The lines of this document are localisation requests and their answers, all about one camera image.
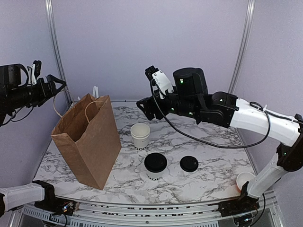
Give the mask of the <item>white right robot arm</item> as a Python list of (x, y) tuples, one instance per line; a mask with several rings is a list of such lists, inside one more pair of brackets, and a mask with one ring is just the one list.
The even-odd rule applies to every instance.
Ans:
[(222, 217), (255, 210), (263, 193), (289, 172), (303, 166), (303, 118), (270, 112), (256, 102), (248, 102), (226, 92), (208, 93), (201, 68), (182, 68), (171, 82), (163, 71), (145, 70), (151, 97), (136, 104), (149, 119), (166, 119), (168, 114), (189, 117), (196, 123), (212, 123), (225, 128), (245, 129), (279, 141), (270, 162), (247, 181), (239, 198), (220, 202)]

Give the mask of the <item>white paper coffee cup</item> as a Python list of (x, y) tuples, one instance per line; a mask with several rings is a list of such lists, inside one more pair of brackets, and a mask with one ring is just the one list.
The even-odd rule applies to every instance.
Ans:
[(164, 171), (152, 172), (150, 170), (146, 170), (146, 174), (147, 174), (148, 179), (150, 179), (152, 181), (158, 181), (158, 180), (162, 179)]

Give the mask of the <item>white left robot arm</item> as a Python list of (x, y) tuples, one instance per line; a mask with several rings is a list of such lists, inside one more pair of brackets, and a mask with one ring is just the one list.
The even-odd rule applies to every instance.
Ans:
[[(66, 87), (66, 82), (53, 76), (40, 77), (42, 63), (33, 61), (31, 66), (10, 64), (0, 68), (0, 124), (5, 126), (13, 122), (16, 115), (25, 107), (41, 107)], [(32, 183), (1, 188), (0, 213), (16, 210), (25, 204), (47, 210), (55, 215), (71, 216), (76, 202), (55, 195), (54, 186), (36, 180)]]

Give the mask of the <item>black plastic cup lid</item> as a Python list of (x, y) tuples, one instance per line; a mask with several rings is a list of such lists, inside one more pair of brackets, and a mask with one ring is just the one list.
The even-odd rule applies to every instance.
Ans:
[(144, 166), (150, 172), (159, 173), (167, 167), (167, 159), (160, 153), (151, 153), (144, 159)]

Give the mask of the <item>brown paper bag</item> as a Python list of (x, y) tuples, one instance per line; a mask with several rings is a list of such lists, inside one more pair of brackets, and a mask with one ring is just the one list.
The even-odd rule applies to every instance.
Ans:
[(103, 190), (122, 148), (110, 97), (86, 94), (61, 117), (51, 137), (76, 179)]

